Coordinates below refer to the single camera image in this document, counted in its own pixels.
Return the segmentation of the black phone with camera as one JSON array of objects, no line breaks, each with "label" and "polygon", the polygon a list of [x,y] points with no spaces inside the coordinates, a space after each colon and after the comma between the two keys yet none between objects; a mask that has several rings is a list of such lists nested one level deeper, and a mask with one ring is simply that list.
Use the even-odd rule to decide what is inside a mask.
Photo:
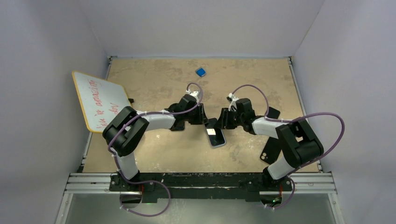
[{"label": "black phone with camera", "polygon": [[171,131],[183,131],[185,129],[185,121],[184,120],[176,120],[172,127]]}]

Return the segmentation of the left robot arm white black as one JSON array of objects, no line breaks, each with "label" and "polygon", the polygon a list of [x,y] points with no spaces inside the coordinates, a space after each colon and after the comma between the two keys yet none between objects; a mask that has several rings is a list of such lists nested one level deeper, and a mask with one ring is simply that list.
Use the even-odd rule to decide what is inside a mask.
[{"label": "left robot arm white black", "polygon": [[146,131],[168,129],[183,131],[185,123],[202,125],[207,120],[201,103],[202,93],[187,91],[178,103],[158,112],[139,112],[124,107],[102,132],[108,150],[115,159],[121,185],[128,191],[139,186],[139,169],[134,151]]}]

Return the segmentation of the black phone case edge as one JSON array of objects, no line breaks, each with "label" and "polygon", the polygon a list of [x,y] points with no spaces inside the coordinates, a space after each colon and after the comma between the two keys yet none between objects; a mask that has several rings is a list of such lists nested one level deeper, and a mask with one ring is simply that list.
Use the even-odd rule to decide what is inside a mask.
[{"label": "black phone case edge", "polygon": [[260,155],[260,160],[271,165],[276,162],[280,152],[279,140],[269,137]]}]

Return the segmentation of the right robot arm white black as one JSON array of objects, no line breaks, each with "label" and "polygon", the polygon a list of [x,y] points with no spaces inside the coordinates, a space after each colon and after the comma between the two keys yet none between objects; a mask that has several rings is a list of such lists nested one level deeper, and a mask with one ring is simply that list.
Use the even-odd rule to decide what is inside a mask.
[{"label": "right robot arm white black", "polygon": [[286,123],[257,116],[248,98],[227,97],[228,108],[222,108],[216,128],[235,129],[276,139],[282,157],[263,170],[262,183],[273,190],[281,180],[298,167],[313,161],[324,153],[323,145],[306,120]]}]

